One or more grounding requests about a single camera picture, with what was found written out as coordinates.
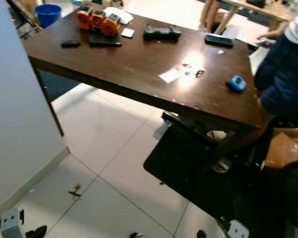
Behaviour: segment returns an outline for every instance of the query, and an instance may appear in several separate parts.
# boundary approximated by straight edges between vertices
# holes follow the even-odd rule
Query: white wall
[[[0,205],[65,149],[0,0]]]

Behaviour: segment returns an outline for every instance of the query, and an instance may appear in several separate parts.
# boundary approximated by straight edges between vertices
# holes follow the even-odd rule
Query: black remote control
[[[168,40],[177,41],[181,36],[181,31],[179,31],[176,26],[169,26],[168,28],[155,28],[147,24],[144,31],[144,39],[146,41],[152,40]]]

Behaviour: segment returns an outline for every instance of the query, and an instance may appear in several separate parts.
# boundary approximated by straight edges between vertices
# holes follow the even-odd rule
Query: dark wooden table
[[[102,8],[88,4],[94,9]],[[75,12],[31,37],[24,46],[34,69],[234,131],[219,144],[209,165],[226,153],[234,138],[262,126],[246,43],[235,40],[232,49],[208,46],[202,32],[182,27],[177,43],[145,42],[143,31],[147,23],[156,27],[169,24],[137,15],[134,18],[127,27],[134,29],[135,34],[132,39],[122,38],[122,47],[91,48],[89,33],[78,28]],[[69,39],[81,40],[82,45],[62,49],[60,42]],[[202,63],[205,73],[190,84],[183,80],[166,83],[158,77],[175,65],[192,62]],[[241,94],[233,93],[225,85],[235,74],[247,82]]]

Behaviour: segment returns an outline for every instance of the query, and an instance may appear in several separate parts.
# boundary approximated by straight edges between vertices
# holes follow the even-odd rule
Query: small white card
[[[121,33],[122,36],[125,36],[125,37],[128,37],[128,38],[132,38],[132,36],[134,35],[134,30],[132,29],[128,29],[128,28],[125,28],[123,30],[123,32]]]
[[[177,69],[170,69],[165,73],[159,75],[166,83],[171,83],[173,80],[176,80],[181,76],[181,72]]]

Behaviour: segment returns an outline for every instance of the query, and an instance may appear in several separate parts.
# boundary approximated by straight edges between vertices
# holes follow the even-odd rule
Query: blue bucket
[[[39,20],[43,28],[48,27],[52,23],[61,18],[61,8],[54,4],[39,5],[34,8],[38,14]]]

